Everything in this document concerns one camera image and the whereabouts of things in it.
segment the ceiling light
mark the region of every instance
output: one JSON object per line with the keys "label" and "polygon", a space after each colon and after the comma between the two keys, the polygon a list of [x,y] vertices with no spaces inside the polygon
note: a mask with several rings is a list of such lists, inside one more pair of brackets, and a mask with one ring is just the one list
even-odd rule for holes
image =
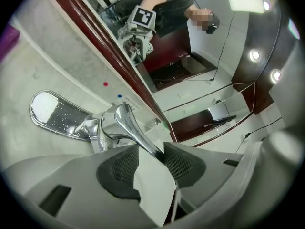
{"label": "ceiling light", "polygon": [[249,57],[253,62],[259,61],[259,52],[255,49],[252,49],[249,53]]}
{"label": "ceiling light", "polygon": [[265,8],[265,10],[269,10],[270,9],[269,3],[264,2],[264,8]]}
{"label": "ceiling light", "polygon": [[270,10],[271,5],[270,5],[269,0],[263,0],[263,4],[264,4],[264,9],[265,9],[265,11]]}
{"label": "ceiling light", "polygon": [[270,80],[273,84],[277,84],[281,79],[281,72],[277,69],[274,69],[270,72]]}

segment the person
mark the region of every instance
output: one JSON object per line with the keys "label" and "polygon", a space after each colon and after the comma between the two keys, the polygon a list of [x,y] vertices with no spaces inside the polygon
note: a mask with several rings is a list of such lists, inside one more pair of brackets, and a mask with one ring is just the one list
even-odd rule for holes
{"label": "person", "polygon": [[159,37],[183,27],[188,19],[207,34],[213,34],[220,24],[210,9],[197,8],[194,0],[121,0],[100,14],[116,37],[136,5],[156,12],[155,32]]}

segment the wire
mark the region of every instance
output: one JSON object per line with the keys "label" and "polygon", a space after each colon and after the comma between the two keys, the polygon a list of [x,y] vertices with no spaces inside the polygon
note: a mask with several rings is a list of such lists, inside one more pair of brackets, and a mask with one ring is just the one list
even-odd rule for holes
{"label": "wire", "polygon": [[196,3],[197,7],[198,7],[199,9],[201,9],[200,6],[199,6],[199,4],[198,4],[198,2],[197,2],[196,0],[194,0],[194,2]]}
{"label": "wire", "polygon": [[230,116],[230,113],[229,113],[229,110],[228,110],[228,108],[227,108],[227,105],[225,105],[225,108],[227,109],[227,112],[228,112],[229,117],[231,117],[231,116]]}
{"label": "wire", "polygon": [[211,79],[211,81],[215,80],[215,76],[216,76],[216,74],[217,74],[217,72],[218,72],[218,69],[219,69],[219,61],[220,61],[220,58],[221,58],[221,56],[222,56],[222,54],[223,54],[223,52],[224,52],[224,46],[225,46],[225,43],[226,43],[226,41],[227,41],[227,39],[228,39],[228,37],[229,37],[229,34],[230,34],[231,25],[232,25],[232,21],[233,21],[234,15],[235,15],[235,11],[234,11],[234,13],[233,13],[233,16],[232,16],[232,19],[231,19],[231,22],[230,22],[228,35],[227,35],[227,37],[225,38],[224,45],[223,45],[223,49],[221,50],[221,54],[220,54],[219,59],[218,59],[218,62],[217,62],[217,69],[216,69],[215,75],[214,75],[214,77]]}
{"label": "wire", "polygon": [[266,126],[264,126],[264,127],[261,127],[261,128],[255,130],[255,131],[253,131],[253,132],[248,133],[248,134],[244,137],[244,139],[242,140],[242,143],[239,145],[239,147],[238,147],[238,149],[236,150],[235,153],[237,153],[237,151],[238,151],[238,150],[240,149],[240,147],[242,146],[244,140],[245,140],[246,138],[248,138],[249,135],[251,135],[252,133],[257,132],[257,131],[259,131],[259,130],[261,130],[261,129],[263,129],[263,128],[266,128],[266,127],[268,127],[268,126],[270,126],[270,125],[273,125],[275,122],[279,121],[280,119],[282,119],[282,118],[278,118],[276,121],[273,121],[271,124],[268,124],[268,125],[266,125]]}
{"label": "wire", "polygon": [[178,191],[176,189],[175,200],[174,200],[174,204],[173,204],[173,212],[172,212],[172,216],[171,216],[171,223],[173,223],[175,221],[177,209],[178,209]]}
{"label": "wire", "polygon": [[250,134],[252,134],[252,133],[254,133],[254,132],[257,132],[257,131],[259,131],[259,130],[261,130],[261,129],[265,128],[265,127],[268,127],[268,126],[270,126],[270,125],[274,124],[275,122],[279,121],[280,119],[282,119],[282,118],[278,118],[276,121],[272,122],[271,124],[266,125],[266,126],[264,126],[264,127],[262,127],[262,128],[259,128],[259,129],[255,130],[255,131],[251,132]]}
{"label": "wire", "polygon": [[188,79],[184,79],[184,81],[190,81],[190,82],[211,82],[211,80],[188,80]]}
{"label": "wire", "polygon": [[174,81],[175,79],[152,79],[152,81]]}

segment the black cable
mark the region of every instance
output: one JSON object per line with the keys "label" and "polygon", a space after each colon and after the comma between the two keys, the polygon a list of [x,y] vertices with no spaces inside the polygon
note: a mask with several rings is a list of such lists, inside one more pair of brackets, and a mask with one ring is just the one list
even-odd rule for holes
{"label": "black cable", "polygon": [[198,4],[198,2],[197,2],[196,0],[194,0],[194,2],[196,3],[197,7],[198,7],[199,9],[201,9],[200,6],[199,6],[199,4]]}
{"label": "black cable", "polygon": [[232,16],[232,19],[231,19],[231,22],[230,22],[228,35],[227,35],[227,37],[225,38],[224,45],[223,45],[223,49],[221,50],[221,54],[220,54],[219,59],[218,59],[218,62],[217,62],[217,69],[216,69],[215,75],[214,75],[214,77],[210,80],[211,82],[212,82],[213,80],[215,80],[215,76],[216,76],[217,71],[218,71],[218,69],[219,69],[219,61],[220,61],[220,58],[221,58],[221,56],[222,56],[222,54],[223,54],[223,52],[224,52],[225,43],[226,43],[226,41],[227,41],[227,39],[228,39],[228,37],[229,37],[229,35],[230,35],[230,29],[231,29],[231,25],[232,25],[232,21],[233,21],[234,15],[235,15],[235,11],[234,11],[234,13],[233,13],[233,16]]}
{"label": "black cable", "polygon": [[244,139],[242,140],[242,143],[239,145],[237,151],[240,149],[240,147],[242,146],[244,140],[245,140],[247,137],[249,137],[249,135],[251,135],[252,133],[257,132],[257,131],[259,131],[259,130],[261,130],[261,129],[263,129],[263,128],[266,128],[266,127],[268,127],[268,126],[270,126],[270,125],[273,125],[275,122],[279,121],[280,119],[282,119],[282,118],[278,118],[276,121],[273,121],[271,124],[268,124],[268,125],[266,125],[266,126],[264,126],[264,127],[261,127],[261,128],[255,130],[255,131],[253,131],[253,132],[248,133],[248,134],[244,137]]}
{"label": "black cable", "polygon": [[230,116],[230,113],[229,113],[229,110],[228,110],[228,108],[227,108],[227,105],[225,105],[225,108],[227,109],[227,112],[228,112],[229,117],[231,117],[231,116]]}

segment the faucet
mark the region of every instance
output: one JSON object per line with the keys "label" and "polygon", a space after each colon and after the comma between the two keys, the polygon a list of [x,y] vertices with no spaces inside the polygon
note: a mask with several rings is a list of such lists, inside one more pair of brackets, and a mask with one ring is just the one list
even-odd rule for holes
{"label": "faucet", "polygon": [[164,154],[140,130],[128,104],[115,105],[103,113],[92,114],[53,91],[37,93],[30,103],[33,122],[49,131],[91,141],[95,152],[116,148],[119,139],[136,142],[162,163]]}
{"label": "faucet", "polygon": [[130,139],[164,162],[163,152],[140,130],[128,104],[112,104],[104,113],[89,115],[84,121],[83,128],[93,147],[99,147],[101,151],[116,147],[119,139]]}

